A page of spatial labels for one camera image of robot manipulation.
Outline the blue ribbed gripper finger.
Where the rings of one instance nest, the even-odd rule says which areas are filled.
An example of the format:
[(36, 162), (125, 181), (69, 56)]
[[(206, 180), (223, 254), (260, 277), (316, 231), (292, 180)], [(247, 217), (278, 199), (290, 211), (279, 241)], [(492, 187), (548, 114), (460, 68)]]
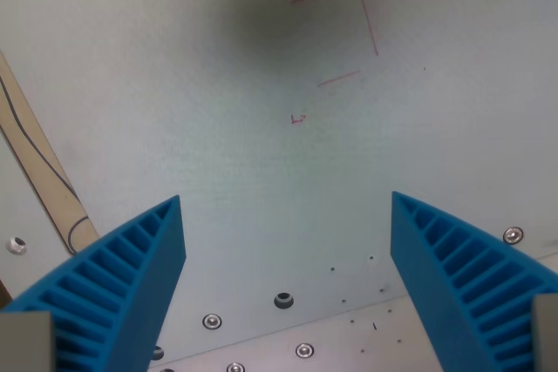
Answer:
[(5, 312), (51, 314), (57, 371), (146, 371), (186, 258), (173, 196), (53, 269)]
[(391, 196), (391, 258), (444, 371), (533, 371), (537, 260), (434, 206)]

